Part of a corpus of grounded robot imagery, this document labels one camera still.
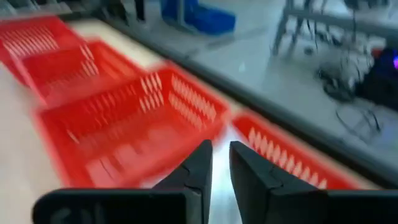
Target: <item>black cable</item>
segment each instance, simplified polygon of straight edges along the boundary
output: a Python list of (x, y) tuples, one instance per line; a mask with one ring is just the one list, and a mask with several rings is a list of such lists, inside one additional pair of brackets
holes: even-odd
[[(350, 51), (348, 51), (348, 56), (347, 56), (347, 60), (346, 60), (347, 65), (348, 65), (350, 62), (351, 62), (351, 64), (354, 65), (356, 74), (357, 74), (357, 76), (358, 76), (357, 82), (360, 82), (361, 79), (362, 79), (362, 76), (361, 76), (361, 71), (359, 71), (358, 62), (354, 62), (353, 60), (351, 60), (351, 58), (350, 58)], [(343, 70), (344, 70), (343, 60), (340, 60), (340, 68), (341, 68), (341, 72), (343, 72)]]
[[(373, 109), (366, 109), (366, 111), (360, 111), (360, 113), (362, 114), (362, 118), (361, 120), (355, 124), (353, 127), (349, 127), (347, 125), (346, 122), (343, 121), (343, 119), (341, 118), (339, 111), (340, 109), (342, 109), (342, 107), (337, 108), (335, 111), (336, 117), (338, 119), (338, 121), (341, 123), (341, 125), (353, 136), (357, 137), (358, 139), (360, 139), (362, 142), (364, 142), (365, 144), (369, 145), (371, 144), (371, 139), (375, 136), (375, 134), (373, 134), (372, 136), (369, 137), (364, 137), (362, 135), (360, 135), (356, 129), (358, 128), (362, 128), (362, 124), (364, 122), (366, 122), (369, 126), (369, 128), (371, 128), (371, 130), (375, 130), (373, 131), (373, 133), (380, 133), (382, 131), (381, 129), (381, 125), (378, 121), (377, 116), (374, 114)], [(369, 119), (369, 116), (371, 116), (371, 118), (374, 120), (375, 125), (371, 124), (371, 121)]]
[(308, 28), (308, 31), (310, 32), (311, 37), (313, 37), (314, 33), (312, 32), (312, 29), (311, 29), (311, 26), (310, 26), (310, 21), (308, 19), (307, 19), (307, 28)]
[(314, 33), (314, 39), (315, 39), (315, 47), (318, 50), (318, 38), (317, 38), (317, 34), (318, 34), (318, 26), (317, 23), (314, 22), (313, 23), (313, 33)]

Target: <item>red plastic basket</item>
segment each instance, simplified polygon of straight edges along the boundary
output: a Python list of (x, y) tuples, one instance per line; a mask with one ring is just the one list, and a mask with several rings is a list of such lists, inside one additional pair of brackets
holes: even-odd
[(319, 189), (374, 187), (256, 114), (245, 111), (233, 125), (257, 153)]
[(101, 82), (120, 81), (146, 74), (100, 40), (26, 57), (21, 62), (20, 71), (44, 103), (75, 94), (79, 86), (92, 89)]
[(173, 65), (39, 110), (60, 178), (69, 187), (137, 187), (219, 136), (228, 107)]
[(0, 22), (0, 60), (26, 84), (12, 60), (69, 47), (83, 42), (55, 16)]

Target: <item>white table surface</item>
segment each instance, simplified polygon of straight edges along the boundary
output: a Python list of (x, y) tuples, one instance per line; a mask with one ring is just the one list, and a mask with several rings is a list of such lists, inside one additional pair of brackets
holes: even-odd
[[(85, 37), (100, 36), (109, 45), (144, 68), (162, 63), (162, 58), (156, 53), (100, 21), (84, 21), (71, 25)], [(35, 108), (34, 98), (30, 95), (29, 90), (20, 86), (3, 66), (0, 68), (0, 73), (0, 223), (31, 223), (30, 209), (35, 200), (50, 190), (60, 188), (61, 185), (32, 122), (32, 109)], [(240, 106), (237, 103), (226, 96), (221, 95), (221, 97), (230, 102), (234, 111), (239, 110)], [(222, 148), (222, 151), (228, 150), (228, 147)], [(324, 160), (334, 164), (331, 159), (327, 159), (318, 152), (316, 153)], [(228, 153), (219, 152), (218, 155), (220, 154), (223, 155), (222, 160), (225, 161), (224, 157)], [(220, 163), (218, 163), (218, 167), (215, 167), (213, 174), (216, 177), (220, 174), (227, 175), (229, 173), (220, 170)], [(231, 197), (233, 197), (230, 184), (227, 184), (229, 188), (227, 191), (222, 190), (223, 187), (217, 184), (220, 181), (216, 180), (221, 179), (221, 177), (217, 177), (213, 182), (213, 191), (215, 190), (215, 192), (213, 192), (212, 206), (217, 204), (214, 200), (221, 197), (216, 192), (223, 192), (226, 204), (230, 204)], [(363, 182), (364, 186), (372, 187), (366, 181), (360, 181)], [(212, 215), (214, 214), (210, 214), (211, 220), (215, 221), (216, 217), (212, 217)]]

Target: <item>metal leg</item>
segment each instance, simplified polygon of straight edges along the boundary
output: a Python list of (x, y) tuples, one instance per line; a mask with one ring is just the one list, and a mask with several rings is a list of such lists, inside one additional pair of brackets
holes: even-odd
[(145, 21), (145, 2), (144, 0), (134, 0), (138, 21)]
[(185, 27), (185, 0), (179, 0), (178, 1), (178, 23), (182, 26)]
[(276, 32), (274, 48), (272, 49), (272, 53), (277, 55), (279, 53), (280, 43), (282, 42), (283, 35), (285, 34), (287, 21), (289, 16), (283, 12), (282, 18), (280, 18), (278, 30)]
[(292, 41), (290, 43), (289, 50), (288, 50), (289, 53), (292, 53), (294, 48), (296, 47), (297, 38), (299, 37), (299, 34), (301, 33), (301, 28), (303, 27), (303, 22), (304, 22), (304, 19), (301, 19), (301, 18), (297, 19), (296, 30), (294, 31), (294, 34), (292, 36)]

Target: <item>table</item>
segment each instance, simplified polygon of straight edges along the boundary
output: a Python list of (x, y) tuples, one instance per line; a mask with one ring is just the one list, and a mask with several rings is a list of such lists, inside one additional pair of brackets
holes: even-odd
[[(127, 55), (144, 68), (162, 63), (163, 58), (143, 47), (140, 43), (120, 34), (115, 29), (96, 20), (74, 22), (72, 27), (81, 35), (93, 38), (100, 35), (109, 45)], [(32, 108), (35, 100), (29, 90), (16, 83), (12, 75), (0, 68), (0, 223), (30, 223), (30, 209), (35, 200), (42, 194), (61, 187), (44, 145), (34, 128)], [(233, 112), (237, 113), (242, 106), (230, 97), (211, 88), (220, 97), (229, 102)], [(214, 223), (239, 223), (237, 207), (229, 180), (228, 143), (239, 138), (229, 130), (224, 144), (215, 150), (213, 171), (213, 196), (210, 220)], [(346, 169), (333, 162), (320, 152), (314, 152), (325, 161)], [(376, 186), (357, 176), (366, 188)]]
[(279, 52), (280, 43), (285, 34), (287, 22), (290, 17), (297, 19), (297, 25), (292, 36), (292, 42), (289, 50), (294, 49), (297, 43), (297, 37), (300, 34), (304, 20), (315, 21), (326, 26), (335, 26), (343, 30), (360, 32), (369, 36), (382, 37), (390, 47), (398, 47), (398, 29), (385, 24), (375, 24), (372, 22), (356, 21), (351, 17), (334, 16), (313, 11), (314, 0), (305, 0), (303, 7), (295, 4), (295, 0), (286, 0), (286, 5), (279, 21), (279, 26), (273, 46), (273, 54)]

